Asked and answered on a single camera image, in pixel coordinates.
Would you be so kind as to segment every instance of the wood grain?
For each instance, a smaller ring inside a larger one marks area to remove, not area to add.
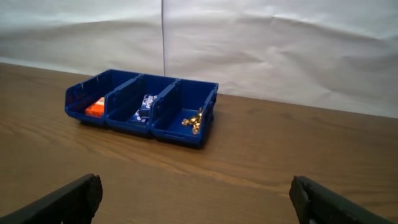
[[[288,191],[306,175],[398,222],[398,120],[220,94],[201,151],[69,118],[88,77],[0,64],[0,216],[87,173],[93,223],[298,223]]]

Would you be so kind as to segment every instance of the white backdrop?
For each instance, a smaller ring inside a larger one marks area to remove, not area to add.
[[[395,0],[6,0],[0,62],[118,68],[220,93],[398,118]]]
[[[163,75],[161,0],[3,0],[0,62]]]
[[[166,75],[398,118],[398,2],[166,0]]]

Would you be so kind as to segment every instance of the blue and white package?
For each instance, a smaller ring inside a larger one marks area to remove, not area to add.
[[[139,116],[139,110],[136,111],[136,113],[130,118],[129,122],[140,122],[140,123],[146,123],[148,119],[146,118],[141,118]]]
[[[141,118],[149,118],[150,107],[152,103],[157,99],[157,95],[145,94],[144,99],[141,104],[141,109],[139,110],[139,116]]]

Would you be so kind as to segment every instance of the bin compartment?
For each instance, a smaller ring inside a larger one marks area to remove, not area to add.
[[[179,80],[162,99],[154,103],[152,133],[157,138],[201,145],[213,119],[217,96],[217,83]],[[192,126],[183,126],[182,120],[196,115],[202,108],[202,121],[198,134]]]
[[[167,93],[164,90],[175,80],[156,75],[139,75],[117,87],[105,99],[108,102],[107,124],[114,129],[149,135],[151,117],[147,118],[146,123],[133,122],[131,118],[140,109],[145,94],[157,95],[157,98],[160,98]]]
[[[105,97],[119,85],[137,76],[139,76],[139,73],[107,70],[87,81],[74,85],[66,92],[65,112],[72,118],[89,123],[105,125],[104,115],[106,114],[106,101],[104,115],[100,118],[86,115],[85,109],[101,97]]]

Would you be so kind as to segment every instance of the gold wrapped candy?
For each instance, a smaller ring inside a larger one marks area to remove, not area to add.
[[[192,133],[198,134],[200,129],[200,122],[201,122],[201,108],[199,108],[197,115],[193,115],[190,119],[184,118],[182,120],[182,125],[188,126],[192,125]]]

